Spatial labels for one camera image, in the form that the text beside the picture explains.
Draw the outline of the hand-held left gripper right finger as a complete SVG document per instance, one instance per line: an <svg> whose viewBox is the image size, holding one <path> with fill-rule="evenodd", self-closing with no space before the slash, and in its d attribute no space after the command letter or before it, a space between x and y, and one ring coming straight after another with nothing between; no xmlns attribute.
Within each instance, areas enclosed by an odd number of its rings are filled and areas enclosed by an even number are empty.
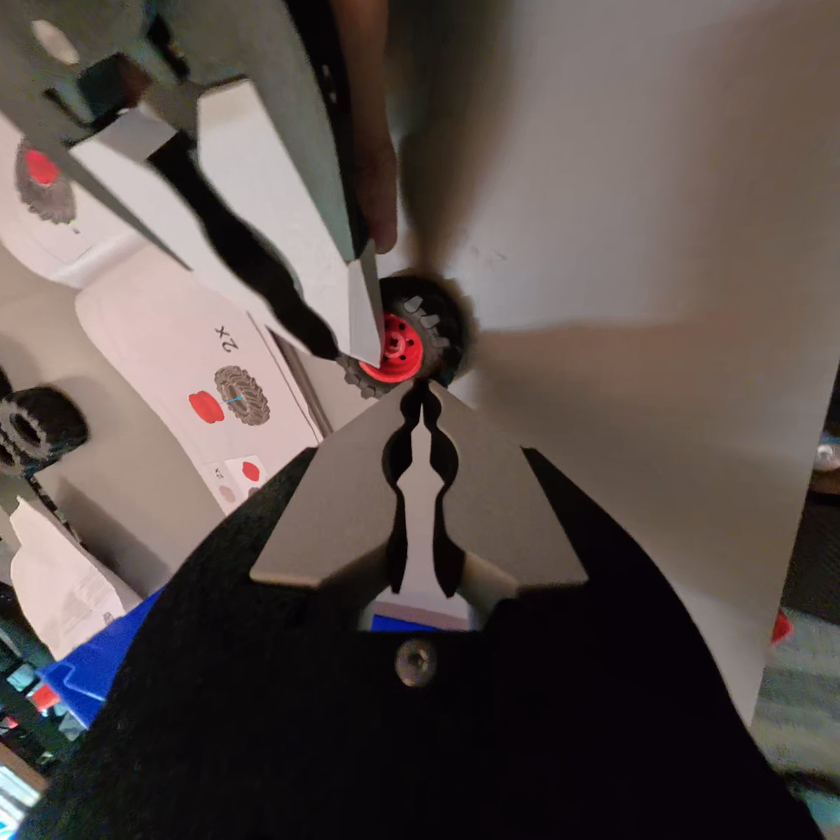
<svg viewBox="0 0 840 840"><path fill-rule="evenodd" d="M483 627L501 601L576 587L587 573L523 449L438 383L427 386L423 419L429 462L441 479L433 557L447 596Z"/></svg>

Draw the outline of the person's right hand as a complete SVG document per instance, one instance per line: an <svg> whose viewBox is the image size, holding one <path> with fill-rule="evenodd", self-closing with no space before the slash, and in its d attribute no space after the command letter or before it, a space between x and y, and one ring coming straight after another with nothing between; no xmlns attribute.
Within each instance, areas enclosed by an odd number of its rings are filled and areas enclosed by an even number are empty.
<svg viewBox="0 0 840 840"><path fill-rule="evenodd" d="M353 100L353 168L358 204L376 253L397 240L397 162L384 100Z"/></svg>

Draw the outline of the blue plastic bin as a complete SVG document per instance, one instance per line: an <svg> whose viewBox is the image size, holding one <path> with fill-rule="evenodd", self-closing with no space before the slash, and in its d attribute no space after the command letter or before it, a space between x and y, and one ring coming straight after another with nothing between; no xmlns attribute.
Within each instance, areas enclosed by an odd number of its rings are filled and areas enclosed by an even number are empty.
<svg viewBox="0 0 840 840"><path fill-rule="evenodd" d="M146 597L125 615L114 619L68 655L38 671L39 677L87 731L142 624L163 589ZM360 630L375 633L465 632L467 616L435 612L404 602L374 600L365 607Z"/></svg>

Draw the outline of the black toy tire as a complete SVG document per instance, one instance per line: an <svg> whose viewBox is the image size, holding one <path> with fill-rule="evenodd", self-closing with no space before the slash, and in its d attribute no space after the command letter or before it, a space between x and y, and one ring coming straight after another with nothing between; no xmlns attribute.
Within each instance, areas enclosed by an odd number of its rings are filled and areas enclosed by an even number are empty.
<svg viewBox="0 0 840 840"><path fill-rule="evenodd" d="M27 479L90 438L87 419L63 391L37 385L16 391L1 371L1 473Z"/></svg>

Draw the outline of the white desk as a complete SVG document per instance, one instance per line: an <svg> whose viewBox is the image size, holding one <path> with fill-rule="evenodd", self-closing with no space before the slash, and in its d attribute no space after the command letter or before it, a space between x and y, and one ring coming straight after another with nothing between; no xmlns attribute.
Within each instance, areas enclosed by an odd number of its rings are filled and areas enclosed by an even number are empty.
<svg viewBox="0 0 840 840"><path fill-rule="evenodd" d="M380 298L461 284L450 392L642 545L751 723L838 360L838 2L328 3L357 202L354 100L395 149ZM257 323L335 428L375 404Z"/></svg>

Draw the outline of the white instruction booklet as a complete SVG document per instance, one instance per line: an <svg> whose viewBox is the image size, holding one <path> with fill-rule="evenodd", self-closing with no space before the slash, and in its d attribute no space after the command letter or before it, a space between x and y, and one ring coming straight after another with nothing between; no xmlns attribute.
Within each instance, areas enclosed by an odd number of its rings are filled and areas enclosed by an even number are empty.
<svg viewBox="0 0 840 840"><path fill-rule="evenodd" d="M279 342L1 117L2 244L76 292L83 332L231 512L322 430Z"/></svg>

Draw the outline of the white folded paper sheet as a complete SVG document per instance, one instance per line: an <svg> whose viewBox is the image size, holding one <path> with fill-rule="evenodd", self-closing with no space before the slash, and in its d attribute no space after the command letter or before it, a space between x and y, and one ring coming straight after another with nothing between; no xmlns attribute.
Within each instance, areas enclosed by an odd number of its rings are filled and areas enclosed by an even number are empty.
<svg viewBox="0 0 840 840"><path fill-rule="evenodd" d="M18 541L10 578L28 623L63 659L143 597L81 547L38 500L17 497L9 522Z"/></svg>

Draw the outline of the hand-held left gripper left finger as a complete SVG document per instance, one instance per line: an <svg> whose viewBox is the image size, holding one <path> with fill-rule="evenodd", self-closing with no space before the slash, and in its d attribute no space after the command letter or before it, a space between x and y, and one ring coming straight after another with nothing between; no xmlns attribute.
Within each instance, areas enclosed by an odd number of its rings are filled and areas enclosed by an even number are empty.
<svg viewBox="0 0 840 840"><path fill-rule="evenodd" d="M252 581L322 592L383 592L397 493L384 456L403 429L405 382L325 438L252 567Z"/></svg>

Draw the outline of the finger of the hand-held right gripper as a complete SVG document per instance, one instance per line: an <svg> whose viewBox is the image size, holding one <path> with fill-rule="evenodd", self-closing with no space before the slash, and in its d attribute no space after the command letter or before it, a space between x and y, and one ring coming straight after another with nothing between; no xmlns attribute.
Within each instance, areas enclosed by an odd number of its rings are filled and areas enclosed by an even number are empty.
<svg viewBox="0 0 840 840"><path fill-rule="evenodd" d="M277 248L211 187L194 149L186 133L138 107L68 151L196 280L311 355L336 360L333 331L299 294Z"/></svg>
<svg viewBox="0 0 840 840"><path fill-rule="evenodd" d="M197 128L198 162L220 199L284 258L339 350L378 365L383 316L373 246L355 259L341 256L253 82L203 94Z"/></svg>

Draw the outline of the toy wheel with red hub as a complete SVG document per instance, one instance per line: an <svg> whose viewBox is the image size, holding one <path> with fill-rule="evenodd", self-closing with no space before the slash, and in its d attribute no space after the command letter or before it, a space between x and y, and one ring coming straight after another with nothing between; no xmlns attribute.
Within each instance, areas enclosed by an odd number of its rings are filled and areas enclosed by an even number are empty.
<svg viewBox="0 0 840 840"><path fill-rule="evenodd" d="M345 354L337 363L364 399L399 384L432 381L448 387L466 372L476 338L473 301L454 278L401 272L381 280L384 339L377 366Z"/></svg>

